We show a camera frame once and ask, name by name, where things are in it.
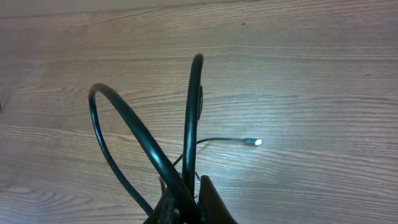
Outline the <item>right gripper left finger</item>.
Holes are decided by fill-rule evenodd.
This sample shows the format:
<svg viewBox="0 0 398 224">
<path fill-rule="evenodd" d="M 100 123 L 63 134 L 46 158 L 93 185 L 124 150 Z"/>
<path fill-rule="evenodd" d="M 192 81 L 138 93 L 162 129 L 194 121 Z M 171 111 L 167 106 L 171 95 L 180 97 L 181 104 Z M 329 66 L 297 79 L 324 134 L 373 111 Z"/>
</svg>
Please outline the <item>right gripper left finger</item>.
<svg viewBox="0 0 398 224">
<path fill-rule="evenodd" d="M 159 177 L 162 196 L 153 213 L 145 220 L 144 224 L 180 224 L 180 209 L 177 207 L 175 197 L 165 186 L 164 180 Z"/>
</svg>

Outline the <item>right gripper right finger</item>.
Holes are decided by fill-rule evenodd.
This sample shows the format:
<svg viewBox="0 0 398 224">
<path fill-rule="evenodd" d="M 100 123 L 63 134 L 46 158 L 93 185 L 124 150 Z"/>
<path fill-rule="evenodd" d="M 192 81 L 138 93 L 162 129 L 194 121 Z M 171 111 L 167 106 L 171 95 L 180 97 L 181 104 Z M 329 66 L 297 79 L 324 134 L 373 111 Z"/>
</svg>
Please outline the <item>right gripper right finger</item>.
<svg viewBox="0 0 398 224">
<path fill-rule="evenodd" d="M 222 201 L 211 179 L 201 176 L 198 206 L 207 224 L 237 224 Z"/>
</svg>

